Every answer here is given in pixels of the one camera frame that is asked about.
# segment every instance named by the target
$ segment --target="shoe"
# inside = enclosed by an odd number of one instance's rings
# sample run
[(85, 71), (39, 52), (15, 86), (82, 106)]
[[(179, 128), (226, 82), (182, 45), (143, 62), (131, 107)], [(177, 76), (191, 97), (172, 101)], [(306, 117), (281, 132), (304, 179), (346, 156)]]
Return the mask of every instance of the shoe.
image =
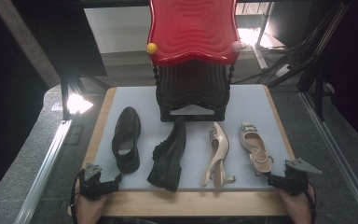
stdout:
[(272, 168), (272, 158), (266, 150), (263, 139), (257, 133), (257, 128), (244, 122), (241, 126), (241, 145), (251, 154), (249, 157), (255, 168), (256, 175), (268, 173)]
[(202, 181), (202, 186), (206, 187), (209, 179), (211, 179), (211, 174), (214, 174), (214, 186), (220, 189), (226, 182), (235, 181), (235, 176), (226, 176), (224, 168), (224, 160), (228, 154), (229, 142), (225, 132), (217, 122), (213, 123), (213, 127), (209, 131), (209, 139), (211, 140), (212, 154)]
[(139, 168), (137, 142), (141, 133), (141, 121), (138, 113), (130, 106), (126, 107), (117, 120), (115, 135), (112, 139), (112, 152), (115, 155), (118, 170), (130, 174)]
[(155, 147), (154, 165), (147, 181), (158, 188), (176, 192), (182, 172), (180, 160), (185, 146), (186, 124), (185, 117), (181, 116), (175, 120), (168, 138)]

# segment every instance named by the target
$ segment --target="slingback heel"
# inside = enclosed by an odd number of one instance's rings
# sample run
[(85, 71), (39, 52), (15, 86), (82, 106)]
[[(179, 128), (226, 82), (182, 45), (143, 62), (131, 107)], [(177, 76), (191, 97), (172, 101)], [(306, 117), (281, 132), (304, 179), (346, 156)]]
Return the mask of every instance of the slingback heel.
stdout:
[(229, 143), (223, 129), (217, 122), (213, 123), (213, 127), (209, 131), (211, 140), (212, 154), (209, 166), (202, 180), (202, 186), (208, 185), (211, 174), (213, 174), (213, 182), (216, 188), (221, 188), (227, 182), (235, 181), (235, 176), (226, 176), (224, 169), (224, 160), (228, 154)]
[(257, 133), (257, 128), (248, 122), (241, 125), (241, 145), (250, 152), (250, 159), (255, 168), (255, 174), (268, 173), (272, 169), (273, 159), (266, 150), (263, 139)]

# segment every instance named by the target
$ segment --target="red plastic object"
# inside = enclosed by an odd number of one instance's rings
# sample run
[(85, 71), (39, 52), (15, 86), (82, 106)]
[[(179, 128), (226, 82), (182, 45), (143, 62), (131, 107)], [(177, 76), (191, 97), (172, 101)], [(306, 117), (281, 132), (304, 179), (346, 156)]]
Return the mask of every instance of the red plastic object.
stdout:
[(147, 43), (157, 45), (150, 54), (153, 65), (187, 60), (234, 64), (239, 53), (235, 22), (236, 0), (150, 0), (152, 23)]

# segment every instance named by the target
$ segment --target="black boot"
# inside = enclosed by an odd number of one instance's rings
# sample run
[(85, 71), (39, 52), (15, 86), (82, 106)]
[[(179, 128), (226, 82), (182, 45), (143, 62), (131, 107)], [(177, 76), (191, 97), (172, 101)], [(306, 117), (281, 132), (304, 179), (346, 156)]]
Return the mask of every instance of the black boot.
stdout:
[(185, 146), (186, 124), (182, 116), (176, 119), (168, 138), (154, 149), (154, 165), (147, 181), (158, 188), (176, 192), (182, 171), (180, 159)]
[(139, 168), (138, 137), (141, 133), (141, 121), (138, 113), (130, 106), (126, 107), (117, 120), (115, 135), (112, 139), (112, 152), (115, 155), (118, 170), (130, 174)]

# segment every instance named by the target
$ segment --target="cable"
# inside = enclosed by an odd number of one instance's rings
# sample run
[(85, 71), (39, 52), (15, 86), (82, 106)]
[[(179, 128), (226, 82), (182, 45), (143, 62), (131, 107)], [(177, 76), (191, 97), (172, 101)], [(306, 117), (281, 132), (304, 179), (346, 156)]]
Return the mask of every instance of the cable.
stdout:
[(276, 60), (276, 61), (273, 61), (273, 60), (271, 60), (270, 58), (269, 58), (269, 55), (270, 54), (280, 54), (280, 53), (266, 53), (266, 55), (265, 55), (265, 59), (267, 60), (267, 61), (269, 61), (269, 62), (271, 62), (271, 63), (276, 63), (276, 62), (278, 62), (279, 61), (279, 59), (278, 60)]
[[(313, 32), (298, 45), (291, 47), (289, 49), (276, 49), (276, 48), (281, 48), (281, 47), (275, 47), (275, 48), (271, 48), (271, 49), (261, 48), (263, 51), (267, 52), (267, 54), (282, 53), (284, 55), (280, 58), (280, 60), (278, 60), (276, 62), (269, 60), (270, 62), (272, 62), (274, 64), (268, 70), (263, 71), (257, 75), (252, 76), (252, 77), (247, 77), (247, 78), (235, 81), (232, 84), (243, 82), (245, 80), (248, 80), (248, 79), (254, 78), (254, 77), (258, 77), (258, 76), (260, 76), (260, 78), (256, 81), (256, 84), (267, 84), (275, 76), (277, 67), (279, 67), (279, 65), (281, 65), (282, 63), (290, 63), (293, 65), (296, 65), (297, 59), (301, 56), (301, 54), (303, 54), (304, 52), (306, 52), (307, 50), (309, 50), (312, 47), (312, 44), (315, 42), (315, 40), (318, 38), (318, 36), (320, 36), (321, 31), (325, 30), (325, 28), (330, 24), (330, 21), (332, 20), (332, 18), (334, 17), (334, 15), (338, 11), (338, 9), (339, 9), (339, 4), (336, 4), (324, 16), (322, 21), (313, 30)], [(308, 63), (311, 63), (311, 61), (312, 60), (307, 59), (305, 62), (301, 63), (299, 65), (299, 67), (295, 66), (296, 73), (299, 73), (299, 72), (301, 72), (301, 70), (307, 68)]]
[(71, 215), (72, 220), (74, 221), (74, 224), (77, 224), (77, 217), (76, 217), (76, 208), (75, 208), (75, 196), (78, 194), (76, 193), (76, 182), (80, 175), (84, 174), (84, 169), (80, 170), (76, 175), (74, 179), (74, 184), (72, 185), (71, 190), (71, 202), (69, 203), (71, 205)]
[(315, 187), (310, 183), (308, 182), (311, 186), (312, 186), (312, 189), (313, 189), (313, 196), (315, 197), (315, 200), (312, 200), (312, 197), (310, 196), (310, 194), (308, 193), (307, 190), (304, 190), (304, 195), (307, 197), (309, 203), (310, 203), (310, 218), (311, 218), (311, 222), (312, 224), (315, 223), (315, 220), (316, 220), (316, 189)]

